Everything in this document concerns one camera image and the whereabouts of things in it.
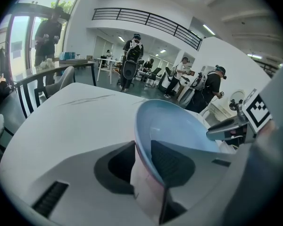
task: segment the backpack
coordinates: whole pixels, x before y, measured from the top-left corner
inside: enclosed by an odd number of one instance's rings
[[[172,68],[169,77],[173,77],[174,75],[176,75],[176,69],[177,69],[177,67],[178,67],[178,65],[176,65],[176,67],[173,67],[173,68]]]
[[[127,51],[126,59],[131,60],[137,63],[141,56],[142,51],[142,43],[135,42],[135,40],[131,41],[130,48]]]
[[[203,90],[209,74],[216,73],[215,70],[209,71],[207,74],[204,74],[203,72],[198,73],[198,77],[194,80],[194,82],[191,85],[191,88],[194,90]]]

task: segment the black railing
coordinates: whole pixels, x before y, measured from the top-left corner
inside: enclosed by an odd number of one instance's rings
[[[157,28],[199,50],[202,39],[190,30],[165,17],[130,8],[96,8],[92,20],[122,20]]]
[[[264,62],[255,59],[253,59],[253,61],[255,61],[270,77],[273,77],[274,74],[279,70],[279,68],[266,64]]]

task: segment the bowl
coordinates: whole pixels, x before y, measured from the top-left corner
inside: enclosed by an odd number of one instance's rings
[[[141,104],[135,117],[134,133],[141,160],[159,180],[151,161],[151,141],[220,152],[215,141],[207,138],[206,127],[183,108],[164,100],[148,100]]]

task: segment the ceiling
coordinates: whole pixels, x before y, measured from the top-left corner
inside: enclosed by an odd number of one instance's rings
[[[125,43],[119,39],[119,36],[121,36],[123,40],[128,41],[131,40],[133,34],[136,33],[127,30],[110,29],[110,28],[100,28],[98,30],[104,35],[110,37],[111,41],[113,41],[114,44],[118,44],[120,46],[124,46]],[[148,36],[146,34],[140,33],[140,35],[141,35],[141,42],[144,46],[145,54],[150,54],[150,55],[159,54],[158,58],[166,60],[172,64],[174,63],[176,56],[179,52],[179,49],[177,47],[168,44],[164,41],[161,41],[159,39]],[[160,51],[162,51],[163,49],[165,49],[166,52],[161,54]]]
[[[283,29],[263,0],[171,1],[191,11],[192,31],[210,37],[202,26],[206,24],[216,37],[246,54],[262,56],[262,62],[273,66],[283,62]]]

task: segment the scratch mark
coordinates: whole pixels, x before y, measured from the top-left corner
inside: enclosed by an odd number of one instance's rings
[[[143,100],[138,101],[138,102],[135,102],[135,103],[133,103],[132,105],[135,105],[135,104],[138,104],[138,103],[141,103],[141,102],[147,101],[147,100],[148,100],[148,99],[144,98]]]
[[[106,96],[99,96],[99,97],[95,97],[95,98],[85,98],[85,99],[74,100],[74,101],[67,102],[67,103],[64,103],[64,104],[61,104],[61,105],[68,105],[68,104],[77,105],[77,104],[81,104],[81,103],[84,103],[84,102],[94,101],[94,100],[97,100],[97,99],[100,99],[100,98],[105,99],[109,96],[115,96],[115,94],[106,95]]]

